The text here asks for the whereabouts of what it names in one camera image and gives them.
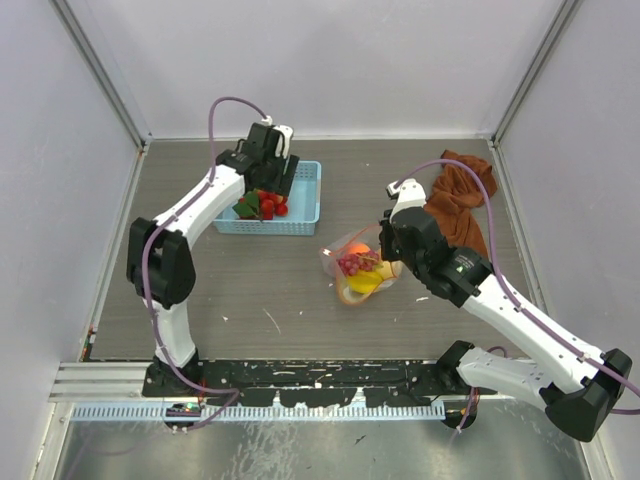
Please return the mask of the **light blue plastic basket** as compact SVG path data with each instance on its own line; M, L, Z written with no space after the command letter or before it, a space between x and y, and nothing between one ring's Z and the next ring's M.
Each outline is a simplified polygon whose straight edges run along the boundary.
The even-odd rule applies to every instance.
M317 161L300 161L288 197L288 214L273 220L241 220L231 207L213 226L221 234L313 236L320 217L322 167Z

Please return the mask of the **orange peach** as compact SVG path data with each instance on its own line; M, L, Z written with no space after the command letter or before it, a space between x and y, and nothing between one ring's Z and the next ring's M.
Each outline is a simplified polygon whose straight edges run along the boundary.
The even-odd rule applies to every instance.
M371 248L365 243L353 243L347 247L348 255L368 256Z

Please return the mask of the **purple grape bunch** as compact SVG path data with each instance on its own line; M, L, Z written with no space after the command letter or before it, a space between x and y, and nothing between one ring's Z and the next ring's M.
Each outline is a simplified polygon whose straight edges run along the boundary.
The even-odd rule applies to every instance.
M346 276L355 275L359 270L376 270L380 262L379 254L373 250L369 252L368 256L348 255L346 253L337 261L339 269Z

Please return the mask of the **yellow star fruit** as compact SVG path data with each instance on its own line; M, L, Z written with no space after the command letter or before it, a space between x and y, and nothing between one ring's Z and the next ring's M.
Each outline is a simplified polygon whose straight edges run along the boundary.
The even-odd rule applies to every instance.
M362 295L372 294L384 282L375 270L359 270L355 275L348 275L346 280L350 290Z

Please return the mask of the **clear zip top bag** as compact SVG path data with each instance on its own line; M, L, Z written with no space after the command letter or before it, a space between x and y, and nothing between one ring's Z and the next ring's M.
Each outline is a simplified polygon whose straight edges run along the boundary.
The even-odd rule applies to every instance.
M381 231L378 224L369 225L319 251L322 268L346 305L364 303L390 288L401 276L404 265L400 261L382 259Z

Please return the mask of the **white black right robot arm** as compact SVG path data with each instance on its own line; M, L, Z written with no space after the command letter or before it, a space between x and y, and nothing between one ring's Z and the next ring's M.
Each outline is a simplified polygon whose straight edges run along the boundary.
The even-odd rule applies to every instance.
M485 321L530 358L496 357L457 341L438 361L442 388L498 391L542 410L573 439L591 441L629 387L631 358L620 349L602 351L558 325L486 257L450 246L423 208L387 210L380 226L384 259L402 262L431 294Z

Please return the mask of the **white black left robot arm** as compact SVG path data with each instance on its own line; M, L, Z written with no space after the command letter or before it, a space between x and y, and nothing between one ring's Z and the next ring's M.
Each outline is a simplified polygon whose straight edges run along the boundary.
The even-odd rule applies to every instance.
M191 249L226 208L247 193L287 196L299 163L290 153L293 129L264 122L213 158L213 165L182 199L152 220L130 226L126 277L143 299L156 343L153 366L178 396L216 394L201 384L198 351L191 337L188 298L195 286Z

